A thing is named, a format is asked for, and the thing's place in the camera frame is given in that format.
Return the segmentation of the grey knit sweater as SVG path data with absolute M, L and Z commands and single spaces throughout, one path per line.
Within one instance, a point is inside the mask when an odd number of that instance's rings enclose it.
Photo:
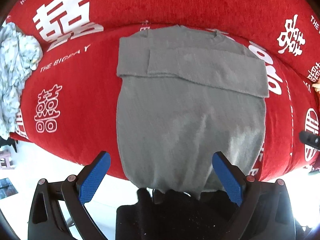
M 263 60 L 218 32 L 173 26 L 119 41 L 117 143 L 139 188 L 222 189 L 212 156 L 249 174 L 265 137 Z

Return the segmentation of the black garment at bottom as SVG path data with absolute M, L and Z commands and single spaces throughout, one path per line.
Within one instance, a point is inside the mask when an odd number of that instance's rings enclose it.
M 147 189 L 137 197 L 136 204 L 117 209 L 116 239 L 219 239 L 238 209 L 220 190 L 204 202 L 173 190 L 159 203 Z

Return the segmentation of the red sofa cover with characters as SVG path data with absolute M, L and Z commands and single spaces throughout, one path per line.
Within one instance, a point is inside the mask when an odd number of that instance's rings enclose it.
M 155 35 L 182 27 L 217 34 L 257 57 L 266 69 L 240 61 L 227 88 L 266 102 L 265 137 L 251 174 L 269 180 L 312 165 L 319 152 L 298 134 L 319 132 L 319 16 L 306 0 L 17 0 L 7 16 L 43 51 L 26 81 L 12 139 L 32 142 L 60 158 L 88 164 L 105 150 L 108 174 L 125 178 L 116 136 L 123 83 L 119 44 L 146 46 L 147 75 L 172 74 L 213 86 L 211 70 L 184 66 L 181 46 L 165 50 Z

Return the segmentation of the white green floral cloth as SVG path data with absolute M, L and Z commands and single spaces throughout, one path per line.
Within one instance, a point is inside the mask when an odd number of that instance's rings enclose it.
M 15 132 L 25 82 L 42 57 L 35 37 L 23 34 L 12 22 L 1 27 L 1 137 L 5 140 Z

